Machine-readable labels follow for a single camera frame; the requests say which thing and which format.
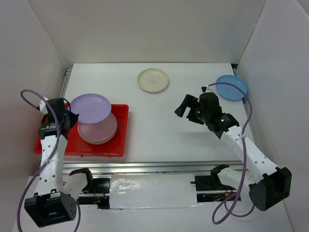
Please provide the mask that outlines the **purple plate back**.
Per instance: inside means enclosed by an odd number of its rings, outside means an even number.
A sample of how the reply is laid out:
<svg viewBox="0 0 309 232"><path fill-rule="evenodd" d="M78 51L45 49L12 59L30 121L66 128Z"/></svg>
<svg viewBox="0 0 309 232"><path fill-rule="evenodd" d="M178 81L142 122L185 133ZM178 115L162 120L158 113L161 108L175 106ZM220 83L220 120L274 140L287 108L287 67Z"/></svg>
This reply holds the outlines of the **purple plate back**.
<svg viewBox="0 0 309 232"><path fill-rule="evenodd" d="M70 102L70 109L74 114L79 115L79 123L95 124L108 117L112 105L104 96L88 93L73 99Z"/></svg>

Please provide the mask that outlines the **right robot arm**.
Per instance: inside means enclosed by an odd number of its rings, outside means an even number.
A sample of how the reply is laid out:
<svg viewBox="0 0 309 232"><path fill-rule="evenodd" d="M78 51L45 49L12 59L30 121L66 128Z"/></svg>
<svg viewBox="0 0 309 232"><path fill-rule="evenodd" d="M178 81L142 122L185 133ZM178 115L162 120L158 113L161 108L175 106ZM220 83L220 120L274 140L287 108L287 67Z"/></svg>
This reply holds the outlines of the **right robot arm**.
<svg viewBox="0 0 309 232"><path fill-rule="evenodd" d="M237 154L252 175L247 179L249 198L253 205L266 211L290 195L292 173L280 168L242 132L239 122L229 113L224 113L217 95L213 92L198 98L187 94L175 114L183 117L186 108L189 121L206 125L220 140Z"/></svg>

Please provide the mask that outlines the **pink plate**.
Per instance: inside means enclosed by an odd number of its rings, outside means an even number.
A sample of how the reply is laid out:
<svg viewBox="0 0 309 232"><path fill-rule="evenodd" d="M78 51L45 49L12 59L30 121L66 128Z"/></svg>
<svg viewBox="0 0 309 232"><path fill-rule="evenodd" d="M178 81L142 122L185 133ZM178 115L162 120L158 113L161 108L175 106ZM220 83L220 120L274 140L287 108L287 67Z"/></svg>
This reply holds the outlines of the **pink plate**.
<svg viewBox="0 0 309 232"><path fill-rule="evenodd" d="M80 137L90 144L103 144L111 140L117 131L116 117L110 113L103 121L95 124L78 124Z"/></svg>

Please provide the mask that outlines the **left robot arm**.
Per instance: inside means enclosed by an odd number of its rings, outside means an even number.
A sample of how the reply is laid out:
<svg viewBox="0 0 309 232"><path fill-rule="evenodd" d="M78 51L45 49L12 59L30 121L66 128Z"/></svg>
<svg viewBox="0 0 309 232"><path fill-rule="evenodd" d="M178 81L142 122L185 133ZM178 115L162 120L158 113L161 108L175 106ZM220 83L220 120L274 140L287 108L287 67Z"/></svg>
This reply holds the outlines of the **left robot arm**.
<svg viewBox="0 0 309 232"><path fill-rule="evenodd" d="M78 121L69 108L64 98L45 99L39 105L44 114L39 129L42 170L33 197L24 201L24 209L39 228L80 218L79 194L95 188L88 168L74 170L63 179L68 134Z"/></svg>

